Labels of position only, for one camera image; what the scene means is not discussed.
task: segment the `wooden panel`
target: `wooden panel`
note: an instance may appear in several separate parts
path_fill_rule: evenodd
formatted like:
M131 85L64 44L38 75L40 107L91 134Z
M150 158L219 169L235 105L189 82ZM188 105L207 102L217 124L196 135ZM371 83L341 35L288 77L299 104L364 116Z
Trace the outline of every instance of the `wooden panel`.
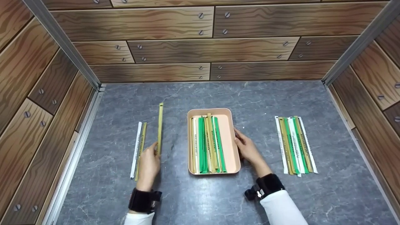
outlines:
M211 80L321 79L334 63L335 61L212 63L210 77Z
M400 67L400 15L376 38L378 44Z
M339 59L358 36L301 37L290 60Z
M333 82L333 86L398 199L400 197L399 136L350 67Z
M146 40L128 44L137 63L272 61L287 60L298 39Z
M72 41L209 38L213 7L52 12Z
M85 9L111 7L109 0L42 0L48 9Z
M386 118L400 136L400 102L384 111Z
M72 151L72 148L74 147L74 144L75 144L75 141L76 141L77 137L78 137L78 132L74 132L74 134L72 135L72 138L70 140L70 143L68 144L67 151L65 151L65 155L62 158L60 167L57 170L56 178L53 180L53 183L51 185L50 191L47 194L46 200L44 201L42 210L39 213L39 217L38 217L38 220L36 221L36 225L41 225L42 222L43 222L43 219L44 219L44 217L46 215L46 211L47 211L47 209L48 209L48 207L50 205L50 202L51 202L51 200L53 198L54 192L56 191L58 182L60 181L61 175L64 172L64 169L66 169L65 165L68 162L68 159L69 159L69 157L71 155L71 151Z
M92 98L95 93L96 93L96 91L94 89L92 89L92 91L90 92L89 98L86 101L85 109L83 110L83 112L79 118L78 124L76 125L76 128L75 128L76 132L80 132L80 128L82 126L83 121L85 120L86 113L88 112L90 103L92 102Z
M56 176L91 91L79 73L37 150L3 218L4 224L34 224ZM20 204L21 209L13 207Z
M395 88L400 82L400 70L375 42L351 66L382 110L400 101L400 88Z
M59 49L30 92L29 98L55 115L77 71L64 51Z
M31 17L32 14L23 1L0 1L0 50Z
M0 137L0 219L18 187L52 116L26 99Z
M209 63L93 65L101 82L202 81L210 79Z
M393 194L392 190L390 189L388 182L386 181L385 177L383 176L382 172L380 171L375 159L372 157L371 152L367 148L364 140L362 139L359 131L354 128L352 130L355 138L357 139L358 144L360 145L361 150L363 151L367 161L369 162L376 178L378 179L380 185L382 186L383 191L385 192L386 196L389 199L390 204L392 205L394 211L397 215L400 215L400 205L396 199L396 196Z
M159 6L204 6L204 5L235 5L235 4L273 4L289 2L319 2L320 0L135 0L123 3L121 0L111 0L114 7L159 7Z
M344 107L342 100L340 99L340 97L338 96L335 88L333 87L333 85L329 86L329 90L333 96L333 99L335 100L336 104L339 107L339 110L342 112L343 117L346 119L347 124L350 127L350 130L354 129L356 126L354 125L353 120L351 119L349 113L346 110L346 107Z
M386 2L217 6L214 37L360 34Z
M126 41L74 42L88 64L135 63Z
M56 42L34 19L0 53L0 133L57 49Z

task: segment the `tray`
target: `tray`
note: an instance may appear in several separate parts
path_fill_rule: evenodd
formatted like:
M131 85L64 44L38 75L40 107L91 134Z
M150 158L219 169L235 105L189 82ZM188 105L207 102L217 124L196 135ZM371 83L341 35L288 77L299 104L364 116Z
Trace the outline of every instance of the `tray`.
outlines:
M198 118L201 115L211 113L218 118L220 127L222 149L224 151L226 173L207 173L195 174L192 171L192 124L191 118ZM192 109L188 112L188 170L193 175L215 175L215 174L233 174L240 170L240 158L238 147L235 143L235 131L233 129L232 113L227 108L207 108L207 109Z

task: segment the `wall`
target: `wall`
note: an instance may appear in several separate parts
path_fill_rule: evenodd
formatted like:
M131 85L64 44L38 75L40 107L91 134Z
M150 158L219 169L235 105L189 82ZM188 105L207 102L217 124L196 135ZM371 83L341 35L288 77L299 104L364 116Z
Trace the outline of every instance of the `wall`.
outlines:
M400 15L329 89L400 216Z
M93 91L21 0L0 1L0 24L0 224L34 224Z
M101 82L321 79L387 1L44 0Z

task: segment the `right hand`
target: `right hand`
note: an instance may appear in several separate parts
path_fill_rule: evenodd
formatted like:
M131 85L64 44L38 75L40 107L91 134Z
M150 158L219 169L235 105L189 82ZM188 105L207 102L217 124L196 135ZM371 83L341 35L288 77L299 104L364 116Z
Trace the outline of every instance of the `right hand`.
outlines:
M234 129L236 136L235 143L238 146L242 156L253 165L258 177L263 177L272 173L271 169L269 168L261 154L258 152L257 147L253 143L253 141L246 135L242 134L242 132L240 132L238 129Z

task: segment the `white sleeve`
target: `white sleeve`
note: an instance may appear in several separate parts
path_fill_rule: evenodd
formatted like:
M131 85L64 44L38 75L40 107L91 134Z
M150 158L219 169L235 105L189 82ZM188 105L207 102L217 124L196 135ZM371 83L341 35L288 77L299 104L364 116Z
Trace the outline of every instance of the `white sleeve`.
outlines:
M286 190L277 191L260 201L270 225L308 225Z
M128 213L125 218L124 225L151 225L154 213L150 214L133 214Z

